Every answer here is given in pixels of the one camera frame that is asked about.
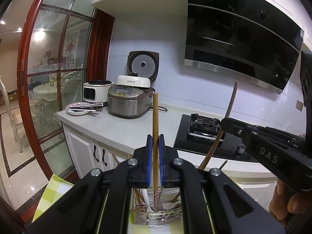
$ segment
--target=flower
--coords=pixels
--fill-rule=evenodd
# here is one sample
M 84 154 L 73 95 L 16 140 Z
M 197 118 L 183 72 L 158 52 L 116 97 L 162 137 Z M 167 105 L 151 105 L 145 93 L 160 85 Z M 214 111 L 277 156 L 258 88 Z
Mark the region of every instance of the flower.
M 49 57 L 49 56 L 52 56 L 53 55 L 53 53 L 52 53 L 52 51 L 50 50 L 50 49 L 47 49 L 45 52 L 44 52 L 44 54 L 43 54 L 43 56 L 44 57 Z

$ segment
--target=tile wall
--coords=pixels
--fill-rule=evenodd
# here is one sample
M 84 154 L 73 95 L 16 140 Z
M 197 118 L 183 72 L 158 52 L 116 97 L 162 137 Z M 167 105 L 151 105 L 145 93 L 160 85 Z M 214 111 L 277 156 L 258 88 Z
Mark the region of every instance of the tile wall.
M 160 103 L 225 115 L 235 78 L 184 66 L 187 17 L 180 15 L 120 15 L 110 45 L 107 79 L 127 74 L 130 51 L 160 54 L 159 73 L 152 87 Z M 231 117 L 299 134 L 305 132 L 305 108 L 299 82 L 299 63 L 280 95 L 238 80 Z

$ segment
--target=metal utensil basket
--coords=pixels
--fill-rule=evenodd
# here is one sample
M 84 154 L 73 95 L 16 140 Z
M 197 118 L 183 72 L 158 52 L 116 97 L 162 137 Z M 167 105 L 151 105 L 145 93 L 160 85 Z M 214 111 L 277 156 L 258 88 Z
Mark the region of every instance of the metal utensil basket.
M 171 202 L 171 200 L 178 194 L 180 191 L 179 188 L 166 188 L 162 191 L 160 195 L 160 201 L 158 202 L 159 212 L 154 213 L 144 213 L 144 212 L 135 212 L 135 224 L 140 225 L 151 225 L 151 226 L 161 226 L 168 224 L 174 221 L 182 219 L 182 207 L 177 205 L 177 207 L 170 210 L 163 210 L 162 204 L 165 202 Z M 154 193 L 153 188 L 147 189 L 147 195 L 149 197 L 149 204 L 154 207 Z M 133 192 L 133 201 L 134 208 L 139 207 L 138 201 L 136 199 L 135 193 Z

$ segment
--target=human hand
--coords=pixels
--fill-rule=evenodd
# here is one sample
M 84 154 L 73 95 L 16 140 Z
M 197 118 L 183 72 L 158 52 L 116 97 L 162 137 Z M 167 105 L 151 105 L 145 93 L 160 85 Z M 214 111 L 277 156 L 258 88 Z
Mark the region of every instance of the human hand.
M 286 225 L 288 213 L 303 214 L 312 202 L 312 191 L 307 193 L 295 193 L 291 196 L 291 190 L 280 179 L 274 190 L 270 203 L 269 213 L 277 219 L 283 227 Z

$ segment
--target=light fixture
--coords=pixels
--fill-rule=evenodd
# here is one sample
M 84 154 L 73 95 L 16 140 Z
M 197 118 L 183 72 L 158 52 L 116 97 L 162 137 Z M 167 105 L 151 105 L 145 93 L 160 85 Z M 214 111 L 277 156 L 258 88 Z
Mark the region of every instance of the light fixture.
M 38 31 L 38 32 L 35 32 L 35 35 L 34 35 L 34 38 L 35 38 L 35 41 L 40 41 L 42 39 L 44 39 L 44 36 L 45 36 L 45 32 L 44 31 Z

